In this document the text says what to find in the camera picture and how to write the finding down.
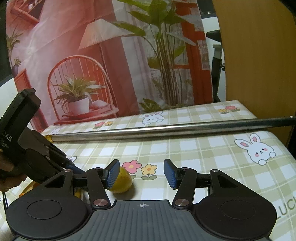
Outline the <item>person hand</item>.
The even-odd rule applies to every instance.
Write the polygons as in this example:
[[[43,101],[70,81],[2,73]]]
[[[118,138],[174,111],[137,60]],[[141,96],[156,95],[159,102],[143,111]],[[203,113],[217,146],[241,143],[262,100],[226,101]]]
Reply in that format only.
[[[1,170],[4,172],[11,172],[14,169],[14,165],[1,153]],[[1,177],[0,190],[1,192],[8,192],[8,190],[20,185],[26,180],[27,176],[22,173],[18,176],[8,176]]]

